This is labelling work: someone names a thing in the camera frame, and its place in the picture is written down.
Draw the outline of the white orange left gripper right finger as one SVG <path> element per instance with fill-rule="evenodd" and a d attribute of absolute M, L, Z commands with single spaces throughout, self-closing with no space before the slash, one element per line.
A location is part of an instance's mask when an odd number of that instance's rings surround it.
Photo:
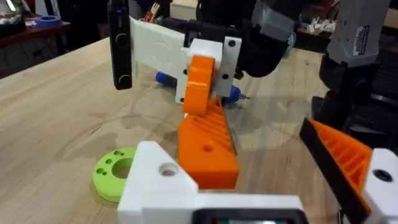
<path fill-rule="evenodd" d="M 331 188 L 339 223 L 397 223 L 397 154 L 305 118 L 299 132 Z"/>

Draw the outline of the bare white left gripper left finger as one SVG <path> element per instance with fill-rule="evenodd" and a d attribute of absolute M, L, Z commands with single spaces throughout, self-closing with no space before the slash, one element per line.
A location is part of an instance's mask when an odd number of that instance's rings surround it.
<path fill-rule="evenodd" d="M 190 223 L 198 184 L 156 142 L 142 141 L 118 205 L 119 223 Z"/>

